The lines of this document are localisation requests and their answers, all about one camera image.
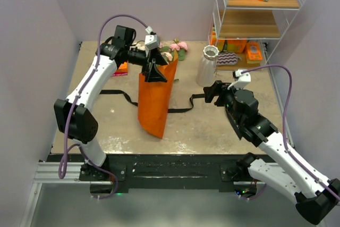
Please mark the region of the orange paper flower wrap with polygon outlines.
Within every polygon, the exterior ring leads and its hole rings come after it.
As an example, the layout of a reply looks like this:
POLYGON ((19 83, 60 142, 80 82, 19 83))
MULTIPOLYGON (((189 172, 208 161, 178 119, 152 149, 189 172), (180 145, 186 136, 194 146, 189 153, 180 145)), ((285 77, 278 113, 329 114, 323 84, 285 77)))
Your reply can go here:
POLYGON ((163 138, 167 120, 167 111, 178 60, 159 69, 167 82, 145 82, 139 74, 138 120, 141 127, 152 136, 163 138))

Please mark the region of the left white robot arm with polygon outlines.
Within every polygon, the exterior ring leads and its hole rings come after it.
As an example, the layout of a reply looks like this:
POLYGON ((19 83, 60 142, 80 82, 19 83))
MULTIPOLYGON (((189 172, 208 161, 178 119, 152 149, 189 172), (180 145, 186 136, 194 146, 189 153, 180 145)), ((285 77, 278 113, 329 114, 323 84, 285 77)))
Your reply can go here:
POLYGON ((105 83, 121 64, 127 62, 142 67, 145 82, 167 82, 159 66, 167 64, 159 51, 160 39, 150 26, 145 28, 144 50, 133 48, 136 30, 117 26, 114 35, 97 42, 93 62, 77 87, 65 98, 57 99, 54 112, 57 126, 64 133, 64 155, 58 176, 64 178, 67 170, 68 140, 75 140, 93 165, 91 174, 97 180, 109 177, 110 167, 104 164, 106 154, 101 149, 96 134, 98 122, 92 115, 93 105, 105 83))

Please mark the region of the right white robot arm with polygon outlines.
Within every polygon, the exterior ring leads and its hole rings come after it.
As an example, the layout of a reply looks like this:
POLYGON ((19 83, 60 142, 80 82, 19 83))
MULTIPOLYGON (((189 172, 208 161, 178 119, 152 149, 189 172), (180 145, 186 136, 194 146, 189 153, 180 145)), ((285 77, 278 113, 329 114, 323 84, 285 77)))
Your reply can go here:
POLYGON ((318 225, 339 203, 339 179, 330 179, 310 165, 283 134, 258 110, 253 92, 235 88, 232 83, 215 81, 204 87, 205 102, 224 107, 226 116, 239 138, 244 138, 277 163, 276 168, 248 153, 239 161, 237 176, 265 182, 288 198, 309 223, 318 225))

